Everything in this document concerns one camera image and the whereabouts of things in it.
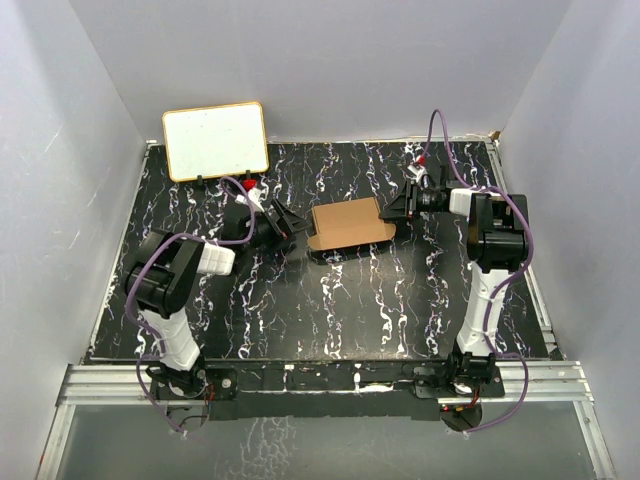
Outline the brown cardboard box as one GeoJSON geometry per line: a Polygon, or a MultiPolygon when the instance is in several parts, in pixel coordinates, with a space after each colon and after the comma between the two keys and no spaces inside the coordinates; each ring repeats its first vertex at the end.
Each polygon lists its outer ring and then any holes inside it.
{"type": "Polygon", "coordinates": [[[379,214],[375,197],[314,206],[315,234],[308,238],[308,247],[327,251],[389,241],[396,226],[385,223],[379,214]]]}

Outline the red black stamp toy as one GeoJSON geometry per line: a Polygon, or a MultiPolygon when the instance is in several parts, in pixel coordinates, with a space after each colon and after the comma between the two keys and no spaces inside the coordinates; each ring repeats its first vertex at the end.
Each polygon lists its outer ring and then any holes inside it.
{"type": "Polygon", "coordinates": [[[247,192],[251,191],[257,185],[256,178],[253,176],[253,174],[249,170],[247,170],[245,172],[245,176],[244,176],[244,180],[242,182],[242,185],[243,185],[244,189],[247,192]]]}

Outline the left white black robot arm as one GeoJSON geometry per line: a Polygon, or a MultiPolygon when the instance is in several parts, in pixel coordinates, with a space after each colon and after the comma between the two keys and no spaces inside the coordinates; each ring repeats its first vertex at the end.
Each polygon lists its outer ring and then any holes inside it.
{"type": "Polygon", "coordinates": [[[125,311],[142,315],[158,341],[159,363],[175,371],[171,385],[186,399],[200,396],[207,383],[204,371],[195,367],[201,352],[186,313],[197,277],[228,276],[246,254],[280,251],[310,227],[277,199],[267,207],[256,201],[252,205],[248,214],[224,223],[219,239],[152,230],[125,275],[125,311]]]}

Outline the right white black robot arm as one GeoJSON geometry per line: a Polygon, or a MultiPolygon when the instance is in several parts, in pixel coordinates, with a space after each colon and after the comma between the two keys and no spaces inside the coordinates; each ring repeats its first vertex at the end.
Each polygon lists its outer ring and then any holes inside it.
{"type": "Polygon", "coordinates": [[[424,167],[412,164],[404,186],[379,218],[397,223],[421,213],[450,213],[467,220],[470,297],[456,345],[440,375],[453,394],[466,397],[494,377],[495,335],[506,286],[530,262],[527,199],[492,186],[468,188],[450,180],[445,165],[434,181],[424,167]]]}

